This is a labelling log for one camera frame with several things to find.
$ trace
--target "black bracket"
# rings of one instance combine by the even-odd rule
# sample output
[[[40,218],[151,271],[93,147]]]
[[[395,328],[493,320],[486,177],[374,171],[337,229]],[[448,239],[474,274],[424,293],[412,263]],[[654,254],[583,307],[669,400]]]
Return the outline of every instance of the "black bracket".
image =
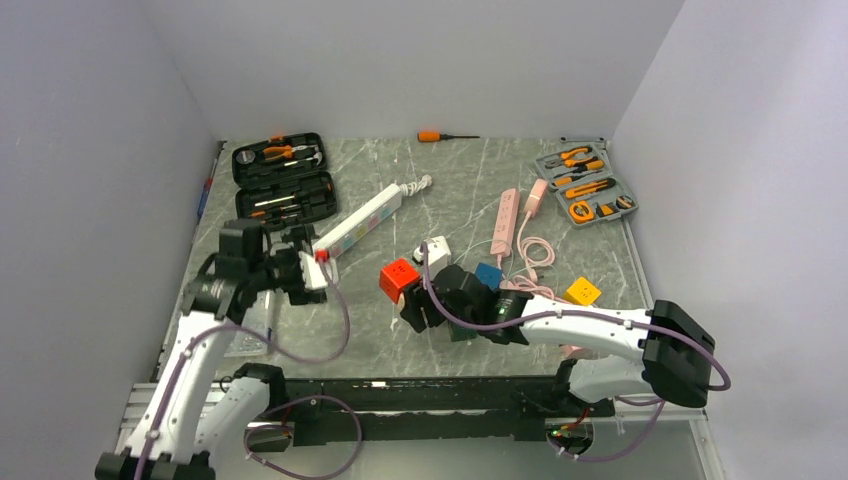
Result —
[[[270,235],[258,220],[225,222],[218,235],[219,250],[207,258],[197,277],[186,286],[181,311],[210,312],[219,320],[229,317],[241,325],[259,292],[265,290],[286,292],[292,305],[327,301],[324,292],[306,291],[300,268],[300,252],[312,254],[309,228],[290,228],[283,236],[288,246],[270,255],[262,247],[263,237],[270,243]],[[213,262],[215,272],[208,273]]]
[[[657,300],[653,310],[647,312],[651,324],[681,333],[710,353],[715,351],[715,340],[676,303]],[[692,347],[667,335],[649,332],[643,342],[642,378],[660,398],[689,408],[703,408],[712,366]]]
[[[267,383],[270,393],[268,409],[278,407],[289,401],[286,392],[286,377],[280,367],[264,363],[245,363],[233,373],[233,379],[237,378],[255,378],[262,383]]]

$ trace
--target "yellow cube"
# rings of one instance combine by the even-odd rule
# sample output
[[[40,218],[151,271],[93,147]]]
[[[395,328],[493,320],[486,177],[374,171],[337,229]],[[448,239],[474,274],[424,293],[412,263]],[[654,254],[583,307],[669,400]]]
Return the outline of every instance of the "yellow cube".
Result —
[[[585,277],[580,277],[568,287],[568,290],[562,295],[562,298],[577,305],[588,306],[595,303],[595,300],[601,296],[601,291],[598,287],[592,285]]]

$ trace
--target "white power strip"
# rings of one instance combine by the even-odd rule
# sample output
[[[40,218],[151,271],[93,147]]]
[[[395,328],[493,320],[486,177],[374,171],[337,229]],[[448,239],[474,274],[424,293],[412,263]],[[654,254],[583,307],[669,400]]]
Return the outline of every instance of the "white power strip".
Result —
[[[312,245],[312,249],[327,250],[330,258],[337,258],[400,208],[401,197],[403,197],[401,187],[394,183],[389,185],[336,228],[319,238]]]

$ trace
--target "pink cable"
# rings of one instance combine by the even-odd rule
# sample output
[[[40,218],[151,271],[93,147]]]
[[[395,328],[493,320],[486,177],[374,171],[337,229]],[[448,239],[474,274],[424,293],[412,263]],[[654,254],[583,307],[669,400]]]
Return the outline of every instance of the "pink cable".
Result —
[[[524,227],[527,226],[527,221],[530,220],[530,217],[532,216],[532,212],[527,212],[527,215],[524,216],[524,221],[521,222],[521,228],[518,229],[518,237],[516,238],[518,242],[518,255],[521,257],[522,260],[524,260],[524,265],[527,267],[527,273],[529,274],[529,278],[524,275],[514,275],[511,279],[507,279],[506,286],[515,290],[521,290],[522,292],[529,292],[541,295],[550,300],[564,302],[565,300],[559,298],[552,288],[545,287],[536,283],[539,281],[539,277],[538,275],[536,275],[536,270],[533,267],[549,267],[553,265],[554,260],[556,259],[556,254],[554,253],[553,245],[551,245],[550,242],[548,242],[544,238],[521,238],[522,234],[524,233]],[[545,258],[541,260],[535,260],[533,258],[530,258],[528,250],[533,245],[539,245],[545,250]]]

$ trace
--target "robotic arm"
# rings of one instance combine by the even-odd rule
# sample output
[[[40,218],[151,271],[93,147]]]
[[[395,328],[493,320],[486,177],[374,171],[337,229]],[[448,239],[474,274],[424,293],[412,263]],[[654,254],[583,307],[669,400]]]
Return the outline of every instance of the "robotic arm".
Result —
[[[435,250],[430,257],[428,248]],[[658,300],[650,310],[604,310],[556,302],[527,292],[492,290],[457,265],[442,266],[438,245],[424,243],[423,277],[407,277],[400,316],[416,332],[446,320],[500,343],[545,343],[589,348],[596,360],[565,360],[558,381],[584,405],[618,395],[653,393],[702,408],[709,390],[730,387],[715,362],[715,341],[677,304]],[[431,279],[430,269],[440,268]],[[711,387],[711,367],[724,384]]]
[[[292,305],[326,301],[327,282],[306,227],[291,229],[287,240],[272,255],[270,235],[258,221],[224,224],[218,253],[185,288],[175,344],[152,401],[125,449],[101,455],[95,478],[212,480],[219,445],[288,400],[282,369],[246,364],[224,399],[200,420],[217,366],[260,292],[280,289]],[[208,273],[213,263],[215,271]]]

